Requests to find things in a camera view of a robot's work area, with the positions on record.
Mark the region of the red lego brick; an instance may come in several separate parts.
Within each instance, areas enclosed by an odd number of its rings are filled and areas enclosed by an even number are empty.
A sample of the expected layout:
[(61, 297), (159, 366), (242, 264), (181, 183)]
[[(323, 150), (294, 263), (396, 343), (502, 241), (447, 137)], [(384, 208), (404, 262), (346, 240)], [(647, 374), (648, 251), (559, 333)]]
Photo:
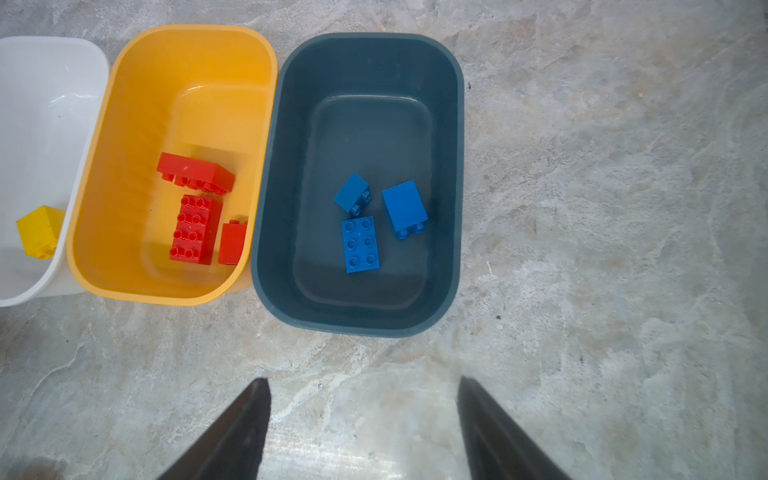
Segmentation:
[(161, 154), (157, 171), (177, 186), (216, 195), (231, 192), (235, 182), (235, 175), (216, 163), (170, 153)]
[(183, 195), (169, 258), (210, 265), (221, 211), (222, 201), (217, 198)]

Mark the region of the red block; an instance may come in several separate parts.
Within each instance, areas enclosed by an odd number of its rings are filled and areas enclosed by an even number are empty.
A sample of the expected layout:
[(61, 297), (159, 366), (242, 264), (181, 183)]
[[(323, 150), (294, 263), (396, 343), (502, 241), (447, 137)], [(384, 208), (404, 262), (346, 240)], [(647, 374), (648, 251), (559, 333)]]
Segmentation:
[(222, 225), (218, 254), (219, 264), (234, 266), (239, 263), (244, 250), (246, 233), (246, 222), (230, 220)]

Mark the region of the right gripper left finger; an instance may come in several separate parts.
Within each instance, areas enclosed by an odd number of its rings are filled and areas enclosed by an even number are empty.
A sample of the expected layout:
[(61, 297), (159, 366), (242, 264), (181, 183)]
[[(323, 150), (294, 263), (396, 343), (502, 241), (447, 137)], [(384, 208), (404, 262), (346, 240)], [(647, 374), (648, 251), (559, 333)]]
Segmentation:
[(162, 479), (255, 479), (271, 411), (268, 380), (252, 381)]

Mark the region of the white plastic container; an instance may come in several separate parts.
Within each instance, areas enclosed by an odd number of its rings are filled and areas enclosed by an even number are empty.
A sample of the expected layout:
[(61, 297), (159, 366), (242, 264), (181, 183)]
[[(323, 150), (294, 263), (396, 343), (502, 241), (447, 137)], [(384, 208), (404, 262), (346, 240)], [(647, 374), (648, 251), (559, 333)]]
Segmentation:
[[(66, 255), (75, 198), (109, 78), (95, 44), (15, 36), (1, 41), (1, 304), (83, 292)], [(25, 254), (16, 222), (66, 212), (53, 258)]]

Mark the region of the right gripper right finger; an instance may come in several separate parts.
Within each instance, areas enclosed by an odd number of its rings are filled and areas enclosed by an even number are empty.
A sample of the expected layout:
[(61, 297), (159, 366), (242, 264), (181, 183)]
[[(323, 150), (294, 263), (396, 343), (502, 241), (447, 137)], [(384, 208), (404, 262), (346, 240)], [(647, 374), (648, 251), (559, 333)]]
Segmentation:
[(460, 380), (457, 408), (473, 479), (568, 477), (477, 380)]

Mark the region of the yellow plastic container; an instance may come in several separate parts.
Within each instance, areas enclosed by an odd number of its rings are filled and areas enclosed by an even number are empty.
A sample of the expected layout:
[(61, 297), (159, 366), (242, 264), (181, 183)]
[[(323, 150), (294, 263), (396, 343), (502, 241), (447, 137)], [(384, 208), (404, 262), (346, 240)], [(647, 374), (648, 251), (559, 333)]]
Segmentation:
[[(66, 240), (69, 267), (110, 299), (196, 306), (251, 284), (253, 229), (279, 74), (268, 40), (239, 26), (165, 25), (117, 57), (84, 164)], [(234, 175), (223, 222), (247, 230), (233, 265), (169, 253), (186, 189), (158, 171), (163, 154)]]

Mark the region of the small blue lego brick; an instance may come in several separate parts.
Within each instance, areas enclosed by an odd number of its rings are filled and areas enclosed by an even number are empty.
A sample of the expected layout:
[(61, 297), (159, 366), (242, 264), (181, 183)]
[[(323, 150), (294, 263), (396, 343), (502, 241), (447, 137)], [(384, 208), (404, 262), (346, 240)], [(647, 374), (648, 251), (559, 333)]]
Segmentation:
[(352, 174), (334, 197), (335, 203), (352, 218), (359, 217), (371, 199), (369, 184), (357, 174)]

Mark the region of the small yellow lego brick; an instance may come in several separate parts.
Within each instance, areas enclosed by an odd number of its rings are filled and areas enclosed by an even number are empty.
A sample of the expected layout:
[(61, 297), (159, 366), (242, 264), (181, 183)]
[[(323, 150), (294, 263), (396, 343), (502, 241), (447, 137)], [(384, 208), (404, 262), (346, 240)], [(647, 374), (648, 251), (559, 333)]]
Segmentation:
[(27, 256), (39, 260), (54, 257), (66, 212), (41, 206), (16, 222)]

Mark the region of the dark teal plastic container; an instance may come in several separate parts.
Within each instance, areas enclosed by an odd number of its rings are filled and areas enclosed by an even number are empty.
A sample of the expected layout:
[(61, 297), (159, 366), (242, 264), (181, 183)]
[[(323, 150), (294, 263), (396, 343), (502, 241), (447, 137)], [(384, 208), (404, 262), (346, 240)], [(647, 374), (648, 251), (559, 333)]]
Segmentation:
[[(251, 247), (264, 306), (299, 328), (408, 337), (434, 325), (459, 283), (464, 78), (431, 38), (314, 37), (278, 81)], [(334, 197), (352, 174), (370, 186), (380, 268), (348, 274)], [(399, 240), (382, 192), (413, 180), (428, 215)]]

